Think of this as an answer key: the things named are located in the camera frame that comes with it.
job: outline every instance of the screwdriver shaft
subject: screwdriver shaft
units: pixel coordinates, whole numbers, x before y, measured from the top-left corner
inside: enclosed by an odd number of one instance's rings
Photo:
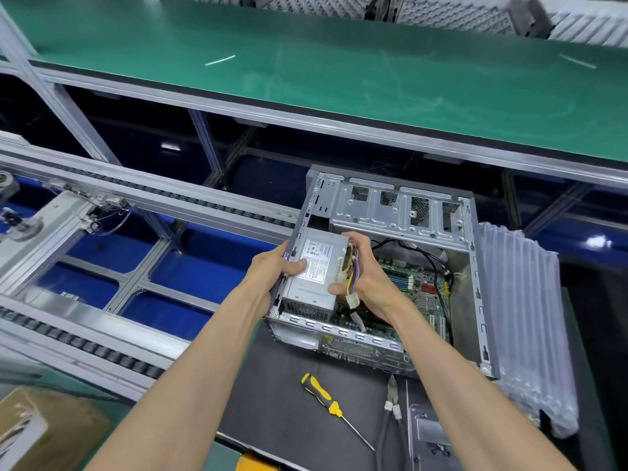
[[[367,445],[367,446],[368,446],[371,450],[375,451],[375,448],[373,448],[373,447],[371,446],[371,444],[370,444],[368,441],[366,441],[366,438],[365,438],[364,436],[362,436],[362,435],[360,434],[360,432],[359,432],[359,431],[357,431],[353,425],[351,425],[351,423],[349,423],[349,420],[347,420],[344,416],[342,417],[342,420],[344,420],[344,421],[345,421],[345,423],[347,423],[347,424],[351,427],[351,429],[352,429],[353,431],[355,431],[356,435],[358,435],[360,438],[362,438],[362,441],[363,441],[364,443],[366,443],[366,445]]]

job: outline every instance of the person's left hand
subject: person's left hand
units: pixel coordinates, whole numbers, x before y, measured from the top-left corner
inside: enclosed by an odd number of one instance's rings
[[[270,308],[270,289],[277,281],[281,273],[292,276],[299,274],[305,269],[305,259],[299,261],[288,261],[283,259],[288,241],[284,241],[277,248],[271,251],[264,251],[253,257],[251,265],[246,272],[246,276],[241,285],[253,294],[262,294],[261,300],[255,309],[255,316],[262,318]]]

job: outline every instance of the power supply label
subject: power supply label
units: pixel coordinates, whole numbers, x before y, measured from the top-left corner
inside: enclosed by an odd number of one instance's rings
[[[306,268],[299,273],[298,277],[324,284],[327,267],[332,255],[332,246],[322,244],[317,241],[307,240],[303,247],[301,257],[308,261]]]

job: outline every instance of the person's right hand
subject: person's right hand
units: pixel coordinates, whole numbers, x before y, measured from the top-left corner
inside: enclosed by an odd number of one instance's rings
[[[395,308],[396,303],[404,300],[405,296],[386,276],[373,256],[369,237],[355,231],[342,234],[349,236],[350,242],[357,246],[359,253],[360,277],[354,292],[357,292],[359,298],[376,316],[390,323],[390,310]],[[347,293],[347,281],[344,284],[334,283],[328,290],[332,294],[344,296]]]

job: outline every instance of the hand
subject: hand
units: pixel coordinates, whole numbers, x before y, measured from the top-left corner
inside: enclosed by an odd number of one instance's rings
[[[277,281],[281,273],[290,276],[299,274],[305,269],[305,259],[299,261],[287,261],[283,259],[288,241],[284,241],[277,248],[271,251],[264,251],[253,257],[251,265],[246,272],[246,276],[241,282],[241,286],[249,293],[260,294],[261,298],[255,309],[255,316],[262,318],[270,308],[270,289]]]
[[[405,296],[379,266],[375,256],[373,256],[369,237],[355,231],[342,234],[349,236],[350,242],[357,246],[359,252],[360,277],[354,291],[376,316],[390,323],[390,310],[395,307],[399,300],[404,300]],[[344,284],[334,283],[330,285],[329,292],[345,295],[347,293],[347,281]]]

